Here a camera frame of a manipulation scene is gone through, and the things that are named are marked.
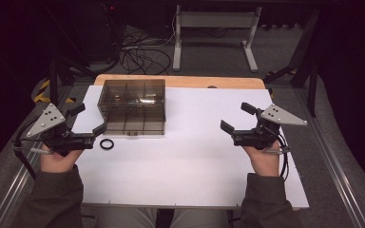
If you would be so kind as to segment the smoky transparent storage box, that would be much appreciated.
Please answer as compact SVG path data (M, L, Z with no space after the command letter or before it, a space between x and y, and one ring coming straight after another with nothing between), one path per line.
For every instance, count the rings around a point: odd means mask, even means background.
M163 135L165 80L107 80L98 102L106 134Z

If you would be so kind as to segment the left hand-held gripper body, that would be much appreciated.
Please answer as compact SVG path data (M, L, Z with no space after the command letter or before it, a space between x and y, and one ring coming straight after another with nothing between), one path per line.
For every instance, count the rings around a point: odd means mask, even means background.
M85 150L93 147L95 136L91 133L74 133L67 125L67 117L53 103L43 110L40 117L27 133L31 138L39 136L50 151L66 156L73 150Z

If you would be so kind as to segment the black tripod stand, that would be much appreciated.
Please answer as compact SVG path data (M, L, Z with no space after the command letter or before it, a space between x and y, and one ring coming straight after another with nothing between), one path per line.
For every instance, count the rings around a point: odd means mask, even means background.
M95 79L119 62L120 38L110 5L101 2L40 0L43 44L49 56L50 101L59 103L59 85L77 76Z

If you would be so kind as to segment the person's right hand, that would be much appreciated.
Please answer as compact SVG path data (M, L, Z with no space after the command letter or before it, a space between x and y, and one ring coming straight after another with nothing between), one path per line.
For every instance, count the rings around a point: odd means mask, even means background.
M271 147L258 150L253 146L244 146L243 150L249 156L255 173L263 177L279 176L279 155L269 153L269 150L279 150L279 142L275 141Z

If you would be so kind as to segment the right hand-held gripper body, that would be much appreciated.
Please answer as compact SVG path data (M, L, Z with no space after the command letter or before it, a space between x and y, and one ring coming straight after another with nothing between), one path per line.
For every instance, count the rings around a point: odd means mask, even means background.
M294 114L284 110L276 104L271 104L266 109L257 108L255 115L257 124L250 130L234 130L231 138L235 146L253 146L258 150L271 147L279 141L280 128L283 124L302 125L308 123Z

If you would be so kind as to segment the black metal stand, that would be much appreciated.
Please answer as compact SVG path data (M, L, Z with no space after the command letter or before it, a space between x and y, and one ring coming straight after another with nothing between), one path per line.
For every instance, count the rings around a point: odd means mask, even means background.
M304 31L300 36L298 45L288 66L278 70L277 72L271 72L263 79L265 84L269 84L285 74L288 74L292 70L295 70L296 73L290 84L293 88L300 88L304 86L306 82L309 82L307 108L313 117L316 116L317 66L315 64L314 52L312 51L310 44L314 37L314 30L318 16L319 9L314 9L310 19L306 23Z

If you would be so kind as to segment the white board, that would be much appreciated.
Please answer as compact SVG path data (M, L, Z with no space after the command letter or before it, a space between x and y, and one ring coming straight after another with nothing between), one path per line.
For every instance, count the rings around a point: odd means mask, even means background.
M168 88L163 135L102 135L77 161L84 202L239 207L252 166L220 124L253 128L257 120L242 103L265 109L272 101L265 89Z

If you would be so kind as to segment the person's left hand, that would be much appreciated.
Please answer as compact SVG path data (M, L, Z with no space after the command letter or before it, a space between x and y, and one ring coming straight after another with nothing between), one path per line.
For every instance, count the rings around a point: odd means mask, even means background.
M65 173L70 171L83 150L70 151L65 157L53 152L52 154L42 154L40 156L40 169L46 173Z

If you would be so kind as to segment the white metal table frame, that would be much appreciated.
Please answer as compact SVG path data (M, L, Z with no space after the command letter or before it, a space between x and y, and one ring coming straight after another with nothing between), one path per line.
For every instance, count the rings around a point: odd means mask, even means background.
M244 9L241 11L227 10L192 10L176 6L173 18L174 55L172 68L174 71L181 69L182 61L182 29L188 31L201 31L213 37L221 38L229 29L247 29L248 36L241 42L246 61L252 72L258 72L252 44L258 27L262 8Z

